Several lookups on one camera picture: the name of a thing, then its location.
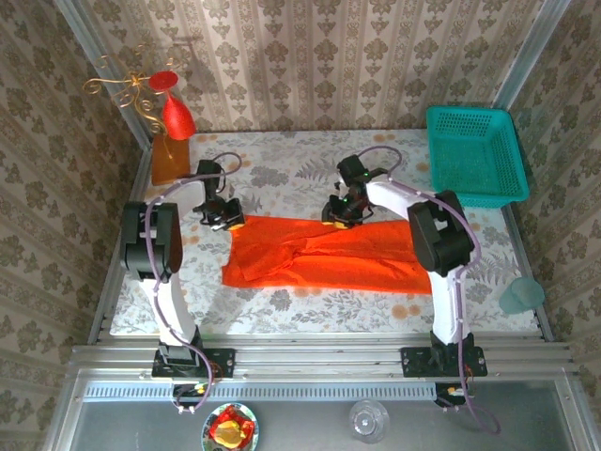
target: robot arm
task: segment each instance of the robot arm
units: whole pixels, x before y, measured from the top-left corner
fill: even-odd
[[[399,185],[389,181],[370,181],[366,184],[366,191],[371,204],[390,210],[404,219],[409,219],[412,206],[425,201],[422,196],[405,191]],[[449,270],[444,277],[436,271],[427,272],[432,287],[432,303],[434,305],[432,332],[444,345],[459,343],[470,333],[469,325],[464,322],[463,336],[459,336],[455,296],[457,271],[458,268]],[[465,312],[465,296],[461,297],[461,302]]]
[[[372,206],[390,210],[409,220],[415,253],[420,264],[427,270],[432,286],[434,303],[433,335],[446,346],[461,343],[470,334],[463,323],[460,336],[457,311],[457,287],[459,270],[470,262],[474,245],[464,227],[435,204],[431,195],[425,195],[406,185],[388,180],[382,175],[387,171],[367,170],[358,155],[351,155],[338,164],[341,182],[347,194],[340,198],[330,196],[330,202],[322,212],[324,222],[339,222],[345,226],[357,226],[365,219],[363,211]],[[436,194],[436,198],[459,212],[463,210],[452,192]],[[462,311],[465,312],[465,301]]]
[[[145,218],[148,205],[145,202],[129,202],[123,210],[121,265],[139,282],[152,305],[160,332],[155,364],[159,363],[161,375],[173,376],[181,372],[179,368],[188,368],[186,371],[189,372],[190,367],[202,366],[198,354],[188,346],[202,349],[202,340],[194,318],[188,311],[179,281],[178,272],[183,258],[179,221],[193,210],[200,211],[203,214],[201,224],[213,230],[232,229],[244,224],[239,200],[232,198],[225,201],[217,195],[221,179],[219,175],[222,173],[222,167],[214,160],[201,160],[196,176],[202,177],[202,180],[180,182],[169,196],[169,203],[153,201],[149,233],[155,266],[161,279],[159,285],[146,248]],[[203,199],[203,204],[196,207]],[[156,302],[155,290],[158,290]]]

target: clear glass cup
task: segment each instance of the clear glass cup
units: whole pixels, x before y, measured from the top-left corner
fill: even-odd
[[[353,438],[363,443],[378,443],[390,427],[386,408],[377,401],[359,401],[350,410],[350,427]]]

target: red vase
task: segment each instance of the red vase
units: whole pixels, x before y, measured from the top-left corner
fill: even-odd
[[[148,84],[167,96],[167,101],[162,108],[162,120],[167,127],[167,134],[178,141],[188,139],[195,134],[196,126],[190,110],[169,92],[169,89],[177,84],[177,74],[171,70],[157,72],[150,77]]]
[[[167,101],[162,108],[162,120],[167,127],[167,133],[178,141],[190,138],[196,133],[190,110],[169,91],[165,91],[165,94],[167,94]]]

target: glass surface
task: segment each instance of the glass surface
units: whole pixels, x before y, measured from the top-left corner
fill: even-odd
[[[477,385],[475,402],[501,421],[500,437],[475,426],[462,410],[434,403],[386,402],[390,428],[381,442],[361,443],[349,433],[354,402],[246,402],[261,427],[257,451],[569,451],[573,450],[552,383]],[[221,403],[195,415],[177,414],[170,402],[85,403],[73,451],[200,451],[202,426]]]

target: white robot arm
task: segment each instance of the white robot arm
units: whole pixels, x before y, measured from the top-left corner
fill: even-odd
[[[225,362],[224,376],[233,369],[235,350],[205,350],[206,355],[200,351],[202,339],[184,301],[178,274],[183,259],[179,218],[190,210],[201,212],[201,224],[213,230],[244,223],[239,200],[226,201],[217,195],[220,179],[226,174],[215,160],[201,160],[196,176],[177,181],[148,204],[129,202],[123,210],[121,265],[138,281],[150,300],[159,326],[160,344],[153,376],[206,374],[209,353],[211,362]]]
[[[408,219],[408,208],[424,202],[423,196],[403,190],[399,185],[389,181],[370,181],[365,185],[367,198],[375,206],[383,207],[404,219]],[[430,285],[432,286],[432,303],[434,305],[434,323],[432,332],[445,345],[459,343],[470,333],[467,322],[463,322],[462,335],[459,336],[457,299],[455,288],[457,285],[458,268],[450,270],[446,277],[438,272],[429,271]],[[465,296],[461,296],[462,311],[466,311]]]
[[[416,257],[430,278],[434,322],[430,348],[401,349],[404,375],[455,376],[458,366],[463,370],[466,364],[472,373],[484,376],[484,353],[474,346],[473,334],[464,320],[466,303],[461,280],[472,254],[479,257],[480,247],[459,200],[450,191],[429,194],[399,183],[390,176],[391,170],[366,169],[359,157],[376,148],[392,150],[400,157],[398,150],[378,146],[341,161],[336,166],[340,181],[334,184],[338,194],[330,196],[322,211],[322,222],[360,226],[374,214],[374,206],[407,219]],[[346,188],[344,194],[340,193],[342,185]]]

